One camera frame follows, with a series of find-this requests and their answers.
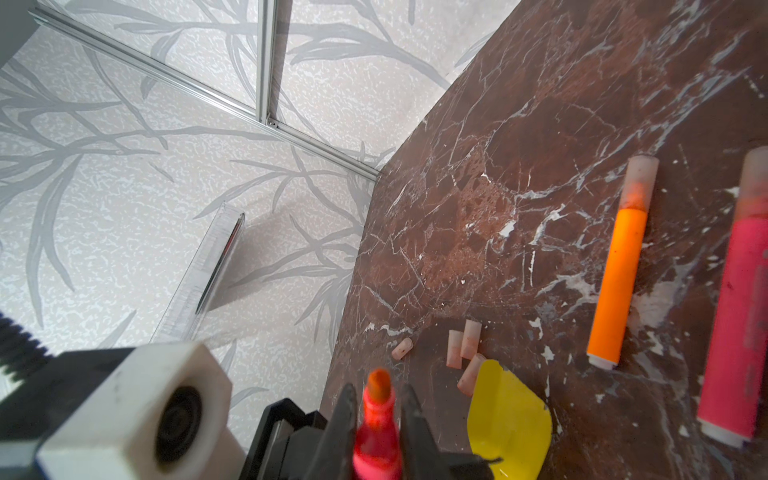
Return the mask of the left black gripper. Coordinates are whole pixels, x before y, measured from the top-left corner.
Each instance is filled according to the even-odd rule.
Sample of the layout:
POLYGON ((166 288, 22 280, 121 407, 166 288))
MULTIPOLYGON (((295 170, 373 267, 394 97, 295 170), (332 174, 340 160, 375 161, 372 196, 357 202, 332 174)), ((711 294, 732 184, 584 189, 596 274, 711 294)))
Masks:
MULTIPOLYGON (((262 415, 240 477, 242 479, 354 478, 358 394, 346 384, 327 420, 306 413, 286 398, 262 415)), ((400 400, 400 450, 404 479, 492 479, 493 462, 472 453, 438 449, 414 388, 400 400)))

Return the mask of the red marker pen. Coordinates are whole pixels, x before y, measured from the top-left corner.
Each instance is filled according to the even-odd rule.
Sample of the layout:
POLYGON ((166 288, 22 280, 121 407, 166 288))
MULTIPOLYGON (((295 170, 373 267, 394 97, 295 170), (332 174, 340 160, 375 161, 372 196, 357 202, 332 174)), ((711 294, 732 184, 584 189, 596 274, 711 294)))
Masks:
POLYGON ((399 430, 394 419, 395 393, 386 369, 372 371, 362 401, 363 417, 355 437, 353 468, 356 479, 402 478, 399 430))

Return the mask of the pink marker pen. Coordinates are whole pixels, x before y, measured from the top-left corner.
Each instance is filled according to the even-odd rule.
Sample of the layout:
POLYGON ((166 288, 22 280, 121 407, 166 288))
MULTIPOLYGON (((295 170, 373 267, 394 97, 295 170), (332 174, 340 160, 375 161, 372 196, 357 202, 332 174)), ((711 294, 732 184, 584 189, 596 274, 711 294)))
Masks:
POLYGON ((726 252, 697 420, 741 448, 754 436, 767 356, 767 148, 749 151, 726 252))

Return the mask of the orange marker pen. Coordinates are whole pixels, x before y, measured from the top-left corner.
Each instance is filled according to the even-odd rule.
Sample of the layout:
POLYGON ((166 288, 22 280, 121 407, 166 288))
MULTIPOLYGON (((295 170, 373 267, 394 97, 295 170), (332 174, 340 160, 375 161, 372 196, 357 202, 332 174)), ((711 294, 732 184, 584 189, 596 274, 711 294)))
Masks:
POLYGON ((619 364, 658 167, 645 155, 627 164, 587 345, 589 363, 603 370, 619 364))

